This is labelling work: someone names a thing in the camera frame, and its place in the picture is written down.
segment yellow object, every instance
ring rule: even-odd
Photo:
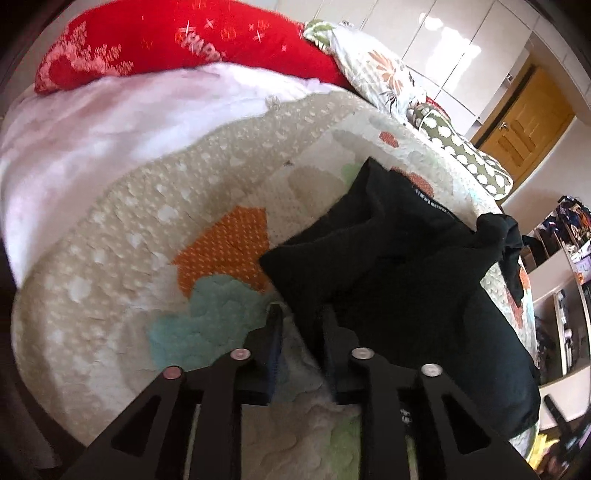
[[[527,459],[527,463],[530,464],[534,470],[538,468],[540,465],[542,458],[548,452],[548,449],[555,443],[558,443],[558,439],[554,440],[547,440],[548,436],[544,433],[539,434],[535,438],[534,447],[531,449],[531,453],[529,458]]]

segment red cushion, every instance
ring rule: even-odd
[[[233,0],[119,0],[66,27],[37,70],[35,91],[229,61],[350,89],[335,61],[301,36],[303,24]]]

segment floral quilt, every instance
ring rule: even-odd
[[[127,174],[36,263],[13,319],[27,387],[89,444],[163,367],[203,367],[240,346],[277,298],[258,257],[331,207],[370,156],[473,228],[499,212],[454,158],[355,95],[278,103]],[[518,308],[498,265],[482,279],[534,355],[523,282]],[[359,409],[332,402],[289,317],[279,378],[269,407],[244,410],[243,478],[356,478]],[[533,436],[514,446],[526,454]]]

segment black cloth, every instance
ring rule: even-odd
[[[501,435],[538,419],[539,372],[480,280],[499,262],[516,303],[521,236],[491,213],[472,232],[405,176],[368,159],[349,192],[260,265],[322,361],[318,307],[391,363],[440,364]]]

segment floral pillowcase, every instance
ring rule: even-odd
[[[332,55],[349,83],[378,110],[406,120],[407,109],[426,99],[400,57],[353,27],[322,20],[306,24],[304,38]]]

